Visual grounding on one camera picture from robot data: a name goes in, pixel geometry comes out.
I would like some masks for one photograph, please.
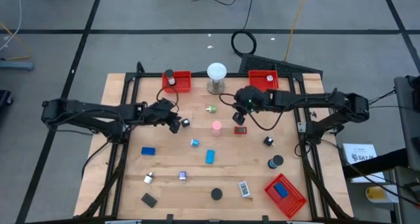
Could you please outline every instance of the yellow cable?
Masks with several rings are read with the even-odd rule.
[[[290,29],[289,41],[287,42],[287,49],[286,49],[286,55],[284,56],[284,61],[286,61],[286,60],[287,60],[287,55],[289,54],[289,48],[290,48],[290,43],[291,43],[291,36],[293,35],[293,30],[295,30],[295,26],[296,26],[296,23],[297,23],[297,19],[299,18],[299,15],[301,14],[302,7],[303,7],[303,4],[305,3],[305,1],[306,1],[306,0],[302,0],[302,1],[301,1],[301,6],[300,6],[300,7],[299,7],[299,9],[297,10],[296,17],[295,17],[295,21],[293,22],[293,25],[292,25],[292,27],[291,27],[291,29]]]
[[[13,36],[13,33],[6,27],[6,25],[4,25],[2,22],[0,22],[0,26],[4,29],[4,30],[6,30],[6,32],[7,33],[9,33],[9,35],[10,36]],[[31,55],[30,55],[30,53],[31,53],[31,51],[30,51],[30,49],[29,49],[29,47],[28,46],[26,46],[26,44],[24,43],[24,42],[22,42],[22,40],[20,40],[20,38],[18,37],[18,36],[14,36],[14,38],[15,38],[15,40],[17,40],[20,44],[21,44],[21,46],[25,49],[25,51],[27,52],[27,53],[29,53],[29,55],[28,56],[17,56],[17,57],[10,57],[10,58],[8,58],[8,59],[6,59],[6,60],[25,60],[25,59],[28,59],[28,58],[30,58],[31,57]]]

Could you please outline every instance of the blue block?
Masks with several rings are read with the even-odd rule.
[[[282,198],[286,197],[289,194],[286,188],[284,188],[284,186],[281,183],[277,183],[276,185],[274,185],[274,188]]]
[[[142,147],[142,155],[154,155],[156,149],[150,147]]]
[[[213,164],[214,161],[215,161],[215,151],[209,149],[207,151],[207,155],[205,156],[205,163]]]

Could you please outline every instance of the black bottle cap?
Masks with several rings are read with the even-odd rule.
[[[280,155],[275,155],[273,157],[273,162],[276,166],[281,166],[283,164],[283,157]]]
[[[219,188],[214,188],[211,191],[211,198],[214,200],[219,200],[222,198],[222,196],[223,196],[223,193]]]
[[[166,70],[165,75],[166,77],[173,77],[173,70]]]

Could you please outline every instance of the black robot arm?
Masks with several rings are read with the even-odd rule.
[[[269,89],[260,91],[254,86],[239,89],[232,105],[237,112],[233,120],[242,125],[245,115],[251,112],[288,112],[295,108],[332,108],[335,112],[318,121],[299,124],[299,131],[305,132],[310,143],[320,144],[321,137],[330,129],[341,130],[347,122],[364,122],[369,119],[368,100],[355,93],[344,94],[334,89],[332,93],[297,95],[289,91]]]
[[[162,98],[148,106],[146,102],[106,106],[76,100],[54,99],[44,101],[41,120],[47,126],[65,123],[101,132],[110,142],[124,142],[127,130],[138,125],[169,125],[172,133],[177,133],[181,119],[171,109],[175,105]]]

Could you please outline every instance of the green object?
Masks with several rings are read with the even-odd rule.
[[[205,110],[210,112],[210,113],[215,113],[216,112],[216,107],[215,106],[209,106]]]

